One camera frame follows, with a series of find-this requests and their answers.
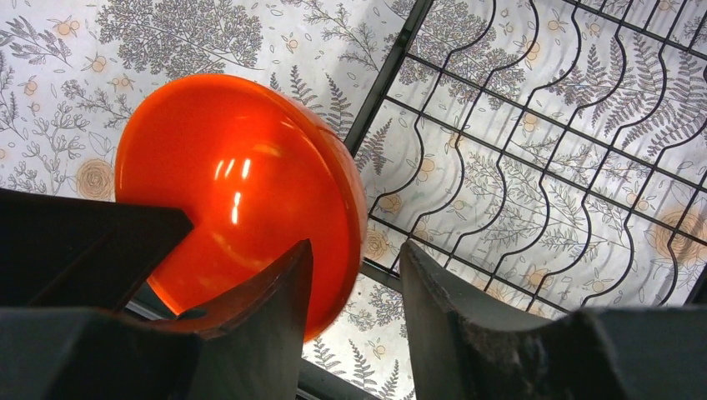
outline fern leaf drawing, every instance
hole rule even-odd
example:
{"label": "fern leaf drawing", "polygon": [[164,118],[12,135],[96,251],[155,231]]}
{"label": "fern leaf drawing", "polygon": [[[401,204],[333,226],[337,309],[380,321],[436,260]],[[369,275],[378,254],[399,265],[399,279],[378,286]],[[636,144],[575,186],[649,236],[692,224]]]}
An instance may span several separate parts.
{"label": "fern leaf drawing", "polygon": [[280,87],[280,82],[278,82],[278,78],[275,76],[275,72],[270,75],[270,88],[273,90],[277,90],[278,92],[283,91]]}
{"label": "fern leaf drawing", "polygon": [[660,94],[663,70],[658,59],[658,52],[646,42],[643,35],[638,33],[634,33],[634,50],[638,59],[636,66],[638,87],[646,92]]}
{"label": "fern leaf drawing", "polygon": [[[599,60],[596,45],[592,44],[587,53],[586,72],[582,71],[580,67],[574,67],[567,77],[548,87],[548,91],[558,96],[563,96],[566,105],[577,106],[577,117],[581,118],[585,108],[579,107],[592,103],[597,98],[605,96],[611,90],[610,85],[613,83],[607,79],[609,73],[606,68]],[[553,82],[557,81],[565,73],[564,70],[559,70],[559,75],[553,77]]]}
{"label": "fern leaf drawing", "polygon": [[351,346],[351,350],[353,351],[353,360],[355,361],[353,375],[357,378],[351,379],[351,383],[362,388],[363,390],[370,388],[371,385],[378,385],[377,382],[369,378],[371,375],[375,374],[375,370],[371,369],[371,364],[369,364],[369,361],[366,360],[366,357],[364,357],[364,355],[359,351],[359,348],[356,347],[354,341],[349,339],[348,344]]}
{"label": "fern leaf drawing", "polygon": [[383,400],[393,400],[395,396],[395,389],[398,388],[398,377],[399,377],[399,365],[398,360],[395,360],[393,364],[393,372],[390,373],[390,377],[385,381],[382,388],[378,390],[379,398]]}
{"label": "fern leaf drawing", "polygon": [[390,129],[390,123],[393,121],[392,118],[389,120],[373,135],[366,135],[364,142],[361,144],[359,153],[356,155],[356,167],[360,171],[368,165],[368,163],[373,162],[374,170],[376,175],[380,176],[383,173],[383,167],[388,160],[384,154],[384,144],[385,138],[388,135],[388,130]]}
{"label": "fern leaf drawing", "polygon": [[334,375],[342,375],[346,373],[340,369],[335,369],[335,367],[337,367],[341,362],[339,360],[332,360],[335,356],[330,351],[331,350],[324,344],[322,338],[316,337],[314,339],[314,363]]}
{"label": "fern leaf drawing", "polygon": [[[596,128],[596,123],[599,121],[599,118],[602,115],[604,115],[609,110],[615,108],[616,105],[621,102],[624,94],[624,90],[622,89],[631,88],[636,83],[636,77],[633,74],[633,67],[626,66],[624,76],[621,77],[621,71],[624,69],[624,57],[623,53],[621,52],[619,41],[616,40],[615,37],[611,38],[611,53],[609,55],[609,60],[610,64],[608,82],[612,86],[617,85],[618,83],[618,87],[617,91],[614,92],[614,94],[607,97],[603,102],[600,102],[594,108],[594,112],[592,113],[592,128]],[[606,129],[606,127],[604,127],[604,130],[605,135],[608,135],[607,132],[611,129]]]}
{"label": "fern leaf drawing", "polygon": [[656,97],[647,98],[643,92],[624,92],[617,96],[614,109],[607,118],[604,126],[604,136],[608,137],[616,128],[627,123],[634,115],[641,113],[643,109],[651,109],[655,106]]}
{"label": "fern leaf drawing", "polygon": [[673,84],[666,88],[663,102],[650,118],[631,129],[622,143],[624,148],[653,133],[646,153],[655,157],[666,146],[691,138],[707,118],[702,67],[686,52],[681,52],[679,57],[678,76],[670,79]]}
{"label": "fern leaf drawing", "polygon": [[326,113],[326,121],[336,133],[339,139],[344,139],[351,125],[354,124],[354,115],[347,111],[351,107],[351,102],[343,96],[341,89],[336,86],[333,79],[327,74],[329,81],[329,91],[331,92],[331,105]]}
{"label": "fern leaf drawing", "polygon": [[316,100],[318,96],[316,94],[311,94],[312,88],[307,87],[307,83],[299,77],[299,68],[296,65],[292,66],[292,71],[289,75],[290,82],[292,83],[290,85],[290,87],[292,88],[292,98],[302,103],[310,110],[322,108],[321,104],[310,104],[313,100]]}
{"label": "fern leaf drawing", "polygon": [[403,400],[413,400],[414,396],[415,396],[415,389],[411,390],[410,393],[405,395],[405,397],[403,397]]}

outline black plastic piece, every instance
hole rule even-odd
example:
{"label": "black plastic piece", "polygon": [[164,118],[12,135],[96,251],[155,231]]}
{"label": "black plastic piece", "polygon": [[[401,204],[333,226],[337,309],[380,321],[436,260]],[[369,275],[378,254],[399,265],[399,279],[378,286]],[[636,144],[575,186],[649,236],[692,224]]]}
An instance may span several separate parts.
{"label": "black plastic piece", "polygon": [[0,398],[294,398],[312,268],[302,241],[178,320],[0,308]]}
{"label": "black plastic piece", "polygon": [[0,189],[0,306],[120,311],[193,225],[177,209]]}
{"label": "black plastic piece", "polygon": [[638,400],[707,391],[707,307],[584,308],[551,322],[467,284],[412,242],[400,262],[418,399]]}

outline orange dot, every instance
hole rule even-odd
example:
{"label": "orange dot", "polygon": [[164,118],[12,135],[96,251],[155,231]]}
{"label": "orange dot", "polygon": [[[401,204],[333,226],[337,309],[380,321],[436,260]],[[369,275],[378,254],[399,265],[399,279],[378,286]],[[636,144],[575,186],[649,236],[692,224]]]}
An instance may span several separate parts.
{"label": "orange dot", "polygon": [[538,122],[538,117],[535,116],[535,114],[525,114],[523,120],[525,120],[525,123],[532,123],[535,125],[535,123]]}
{"label": "orange dot", "polygon": [[59,31],[60,35],[65,36],[71,32],[71,27],[69,27],[67,23],[60,23],[57,27],[57,30]]}
{"label": "orange dot", "polygon": [[420,171],[424,171],[426,173],[431,173],[434,171],[434,161],[430,160],[429,158],[425,158],[422,161],[422,165],[420,166]]}

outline orange disc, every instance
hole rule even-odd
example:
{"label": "orange disc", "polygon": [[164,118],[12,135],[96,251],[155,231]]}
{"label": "orange disc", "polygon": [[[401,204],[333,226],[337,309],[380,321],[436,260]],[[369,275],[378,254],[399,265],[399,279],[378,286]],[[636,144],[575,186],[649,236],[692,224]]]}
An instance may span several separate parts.
{"label": "orange disc", "polygon": [[353,288],[366,220],[354,161],[316,115],[256,83],[196,75],[148,96],[118,146],[116,199],[191,218],[194,230],[148,279],[176,314],[305,238],[314,253],[307,340]]}

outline leaf illustration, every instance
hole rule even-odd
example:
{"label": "leaf illustration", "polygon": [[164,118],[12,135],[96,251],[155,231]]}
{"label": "leaf illustration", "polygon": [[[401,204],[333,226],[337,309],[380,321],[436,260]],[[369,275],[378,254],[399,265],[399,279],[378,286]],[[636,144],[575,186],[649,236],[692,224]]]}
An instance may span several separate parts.
{"label": "leaf illustration", "polygon": [[336,356],[332,352],[330,352],[330,349],[328,347],[324,345],[323,339],[321,337],[316,337],[314,339],[314,363],[334,375],[344,374],[345,371],[333,370],[334,367],[338,366],[341,363],[338,360],[331,361],[334,357]]}
{"label": "leaf illustration", "polygon": [[96,89],[92,94],[87,94],[76,79],[66,81],[62,85],[64,97],[77,101],[77,107],[90,113],[109,113],[111,117],[103,124],[104,128],[120,128],[133,115],[133,107],[128,105],[128,97],[118,94],[111,102],[108,93]]}
{"label": "leaf illustration", "polygon": [[[292,70],[290,71],[290,82],[292,83],[290,85],[290,87],[292,88],[292,98],[302,103],[310,110],[317,110],[319,108],[322,108],[321,104],[310,104],[313,100],[316,100],[318,96],[316,94],[310,94],[312,92],[312,88],[308,87],[307,83],[299,77],[299,68],[297,65],[292,66]],[[323,112],[317,112],[317,114],[319,116],[324,115]]]}
{"label": "leaf illustration", "polygon": [[364,138],[364,142],[356,153],[356,167],[362,171],[368,163],[373,162],[374,170],[378,176],[383,173],[383,167],[389,160],[384,156],[385,138],[390,129],[390,123],[393,121],[389,118],[388,121],[379,128],[373,135],[370,133]]}
{"label": "leaf illustration", "polygon": [[96,23],[101,43],[121,42],[124,68],[170,79],[223,73],[226,63],[255,69],[263,44],[259,17],[231,0],[110,0]]}
{"label": "leaf illustration", "polygon": [[282,88],[280,87],[280,83],[278,82],[278,79],[275,77],[275,72],[273,72],[270,75],[270,88],[273,90],[276,90],[278,92],[282,92]]}
{"label": "leaf illustration", "polygon": [[352,323],[361,332],[366,332],[375,325],[373,314],[367,310],[359,310],[358,313],[346,311],[346,313],[348,315],[348,322]]}
{"label": "leaf illustration", "polygon": [[571,198],[569,191],[560,185],[550,185],[550,193],[554,195],[555,209],[567,218],[573,226],[581,227],[584,223],[584,218],[581,216],[581,211],[577,205],[577,199]]}
{"label": "leaf illustration", "polygon": [[359,22],[355,27],[351,26],[348,18],[351,14],[342,3],[336,5],[336,11],[330,13],[324,9],[324,2],[319,0],[281,0],[283,4],[302,7],[309,11],[304,15],[304,21],[311,25],[323,24],[327,27],[322,31],[322,39],[325,41],[337,38],[344,41],[349,46],[356,48],[355,51],[347,50],[338,56],[339,60],[350,63],[360,63],[369,71],[378,71],[379,67],[374,60],[374,54],[378,50],[375,42],[374,30],[366,24]]}
{"label": "leaf illustration", "polygon": [[680,203],[680,205],[687,207],[689,200],[692,198],[693,190],[683,183],[671,182],[670,192],[673,193],[673,197],[675,197],[675,200]]}
{"label": "leaf illustration", "polygon": [[550,250],[559,252],[568,251],[575,247],[583,247],[584,243],[577,241],[577,230],[567,227],[565,230],[555,228],[545,231],[540,243]]}
{"label": "leaf illustration", "polygon": [[646,230],[643,232],[643,234],[644,234],[644,236],[645,236],[645,240],[648,241],[648,244],[649,244],[652,248],[656,248],[657,243],[656,243],[656,241],[655,241],[655,232],[654,232],[652,229],[646,229]]}
{"label": "leaf illustration", "polygon": [[700,45],[707,42],[707,31],[705,31],[705,26],[703,26],[702,29],[699,29],[699,23],[701,20],[702,17],[693,17],[683,26],[683,37],[685,39],[692,40],[694,36],[697,36],[697,38],[694,40],[694,44],[696,45]]}
{"label": "leaf illustration", "polygon": [[22,16],[7,21],[6,24],[10,26],[10,31],[0,30],[0,47],[9,44],[13,56],[29,60],[32,65],[44,64],[47,57],[52,57],[71,67],[68,63],[71,49],[61,38],[57,38],[46,29],[37,32]]}
{"label": "leaf illustration", "polygon": [[390,373],[390,377],[378,390],[379,398],[381,398],[382,400],[393,400],[393,396],[395,396],[395,389],[398,388],[398,374],[399,364],[398,360],[395,360],[393,364],[393,371]]}
{"label": "leaf illustration", "polygon": [[9,90],[14,73],[15,70],[5,59],[5,53],[0,51],[0,132],[10,130],[24,140],[27,138],[15,126],[15,120],[19,118],[18,102],[15,93]]}
{"label": "leaf illustration", "polygon": [[88,142],[91,143],[91,148],[93,148],[93,151],[96,152],[96,154],[101,156],[108,154],[108,148],[105,146],[107,140],[107,138],[95,132],[88,133]]}
{"label": "leaf illustration", "polygon": [[371,369],[371,365],[368,360],[366,360],[366,357],[364,357],[364,355],[359,351],[359,348],[356,347],[354,341],[349,339],[348,344],[351,346],[351,350],[353,351],[353,360],[355,361],[353,375],[357,378],[351,379],[351,383],[362,388],[363,390],[370,388],[371,385],[378,385],[376,381],[369,378],[371,375],[375,374],[375,370]]}
{"label": "leaf illustration", "polygon": [[[36,158],[44,171],[39,175],[38,170],[26,169],[21,163],[15,168],[14,176],[8,177],[12,181],[11,188],[57,195],[68,180],[65,165],[69,160],[80,158],[80,151],[86,148],[81,143],[81,137],[71,131],[86,132],[90,122],[82,114],[75,113],[66,102],[57,104],[56,110],[51,120],[42,117],[34,119],[36,129],[32,130],[33,140],[22,153],[25,158]],[[48,185],[41,178],[46,178]]]}
{"label": "leaf illustration", "polygon": [[707,118],[704,66],[686,52],[680,52],[679,58],[678,77],[672,78],[674,84],[667,87],[665,99],[647,120],[631,128],[622,147],[652,133],[646,153],[654,157],[666,146],[691,138],[702,126]]}
{"label": "leaf illustration", "polygon": [[370,297],[369,304],[376,309],[377,324],[380,327],[404,318],[402,294],[386,286],[373,285]]}
{"label": "leaf illustration", "polygon": [[658,51],[647,44],[645,36],[634,33],[634,50],[638,59],[637,82],[641,90],[659,94],[662,88],[663,72],[658,59]]}
{"label": "leaf illustration", "polygon": [[347,102],[348,99],[343,96],[343,92],[336,86],[329,74],[327,74],[327,80],[331,92],[331,105],[325,119],[334,133],[336,133],[336,136],[343,140],[351,125],[354,124],[354,115],[347,111],[351,107],[351,102]]}
{"label": "leaf illustration", "polygon": [[[410,0],[395,0],[389,7],[396,15],[405,19],[413,5],[414,2]],[[512,65],[499,68],[485,86],[506,98],[516,98],[520,95],[520,84],[525,80],[524,70],[514,65],[517,58],[515,55],[492,45],[497,36],[496,28],[488,27],[488,21],[471,13],[469,7],[468,2],[459,0],[433,2],[410,52],[435,65],[442,65],[452,50],[463,48],[481,37],[472,47],[454,52],[449,60],[448,70],[482,84],[495,68]],[[393,34],[384,39],[387,43],[386,54],[396,39]],[[437,72],[432,68],[406,58],[400,68],[399,81],[411,85],[427,82],[436,76]],[[459,104],[473,101],[479,94],[477,89],[447,75],[443,75],[440,83],[448,89],[450,96],[457,98]],[[502,102],[496,97],[489,97],[488,100],[493,110],[501,107]]]}
{"label": "leaf illustration", "polygon": [[[609,74],[606,71],[607,66],[603,65],[601,60],[599,60],[595,44],[589,47],[586,63],[586,71],[583,71],[579,66],[575,66],[567,77],[548,87],[548,92],[563,96],[566,105],[577,106],[579,110],[577,117],[580,118],[585,108],[579,107],[606,96],[615,85],[615,82],[611,82],[609,79],[616,78],[613,74]],[[552,81],[559,80],[565,74],[566,71],[560,69],[558,75],[553,77]]]}

